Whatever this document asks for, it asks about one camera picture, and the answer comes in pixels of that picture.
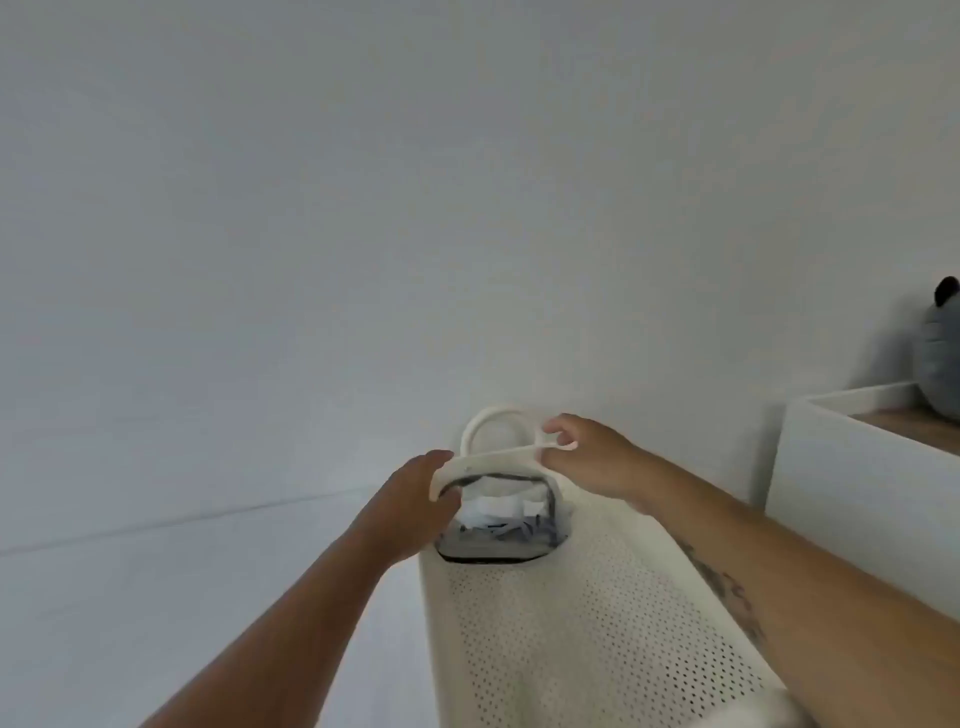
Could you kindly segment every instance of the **black ear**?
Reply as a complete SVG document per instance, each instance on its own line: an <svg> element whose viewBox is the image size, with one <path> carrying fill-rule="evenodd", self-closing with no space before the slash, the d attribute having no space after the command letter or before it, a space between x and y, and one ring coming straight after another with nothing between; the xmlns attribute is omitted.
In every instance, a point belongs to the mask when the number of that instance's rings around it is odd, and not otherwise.
<svg viewBox="0 0 960 728"><path fill-rule="evenodd" d="M944 303L958 293L960 293L960 280L953 276L947 276L940 281L937 290L933 292L933 302L937 304L937 308L942 308Z"/></svg>

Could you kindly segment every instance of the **finger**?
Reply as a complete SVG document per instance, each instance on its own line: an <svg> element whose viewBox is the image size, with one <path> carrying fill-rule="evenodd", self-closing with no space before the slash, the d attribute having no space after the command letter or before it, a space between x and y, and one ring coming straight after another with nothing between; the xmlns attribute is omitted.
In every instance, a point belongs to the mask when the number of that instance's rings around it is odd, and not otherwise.
<svg viewBox="0 0 960 728"><path fill-rule="evenodd" d="M432 449L420 457L423 458L424 468L432 475L434 471L439 470L445 462L453 457L453 453L448 449Z"/></svg>
<svg viewBox="0 0 960 728"><path fill-rule="evenodd" d="M570 458L574 457L574 450L564 450L556 448L542 448L537 450L537 462L543 465L547 470L563 473L565 467L570 463Z"/></svg>
<svg viewBox="0 0 960 728"><path fill-rule="evenodd" d="M543 423L541 429L546 433L566 432L576 440L583 429L583 422L584 418L564 412L562 415L547 420Z"/></svg>

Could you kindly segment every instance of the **gray plush toy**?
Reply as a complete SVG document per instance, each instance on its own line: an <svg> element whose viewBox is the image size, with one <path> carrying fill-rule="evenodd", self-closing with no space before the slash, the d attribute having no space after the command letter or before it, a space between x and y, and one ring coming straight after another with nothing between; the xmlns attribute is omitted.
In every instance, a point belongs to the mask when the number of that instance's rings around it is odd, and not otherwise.
<svg viewBox="0 0 960 728"><path fill-rule="evenodd" d="M934 305L913 351L913 372L930 406L960 422L960 281L949 276L933 294Z"/></svg>

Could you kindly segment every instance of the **gray fabric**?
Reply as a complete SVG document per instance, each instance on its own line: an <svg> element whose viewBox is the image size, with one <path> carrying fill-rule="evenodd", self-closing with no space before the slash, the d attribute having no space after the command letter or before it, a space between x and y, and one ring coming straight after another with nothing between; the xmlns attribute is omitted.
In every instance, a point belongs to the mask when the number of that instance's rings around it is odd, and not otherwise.
<svg viewBox="0 0 960 728"><path fill-rule="evenodd" d="M927 310L914 346L913 368L930 406L960 422L960 294Z"/></svg>
<svg viewBox="0 0 960 728"><path fill-rule="evenodd" d="M553 551L569 533L560 489L546 477L486 473L446 487L451 486L463 488L463 502L436 542L447 561L530 561Z"/></svg>

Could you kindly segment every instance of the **basket handle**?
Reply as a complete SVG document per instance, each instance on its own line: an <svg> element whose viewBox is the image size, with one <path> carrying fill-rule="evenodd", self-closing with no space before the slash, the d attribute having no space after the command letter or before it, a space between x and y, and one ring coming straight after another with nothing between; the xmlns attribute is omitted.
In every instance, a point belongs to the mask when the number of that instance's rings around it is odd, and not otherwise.
<svg viewBox="0 0 960 728"><path fill-rule="evenodd" d="M477 433L477 430L481 426L485 425L490 420L493 420L497 417L502 417L504 415L516 415L518 416L525 425L530 429L534 434L534 446L537 448L542 448L546 443L546 438L543 436L543 430L540 429L540 425L536 420L527 412L525 409L521 409L514 404L496 404L493 407L486 407L481 409L474 415L473 419L467 423L467 426L464 428L464 436L460 438L460 455L470 455L470 447L473 445L473 436Z"/></svg>

